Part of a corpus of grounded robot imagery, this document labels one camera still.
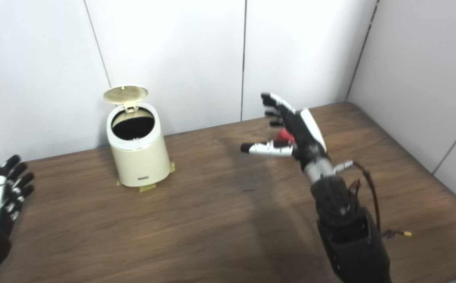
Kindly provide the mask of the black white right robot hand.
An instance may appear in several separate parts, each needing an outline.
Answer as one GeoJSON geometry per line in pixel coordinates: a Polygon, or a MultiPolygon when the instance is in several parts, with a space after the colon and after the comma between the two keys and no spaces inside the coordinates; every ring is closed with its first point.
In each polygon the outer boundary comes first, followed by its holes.
{"type": "Polygon", "coordinates": [[[324,137],[308,109],[297,111],[287,101],[271,92],[262,92],[261,99],[267,108],[266,116],[276,117],[270,122],[272,127],[282,127],[293,141],[270,140],[265,143],[243,143],[240,150],[246,154],[264,156],[292,156],[301,164],[302,170],[307,165],[325,163],[332,171],[330,156],[324,137]]]}

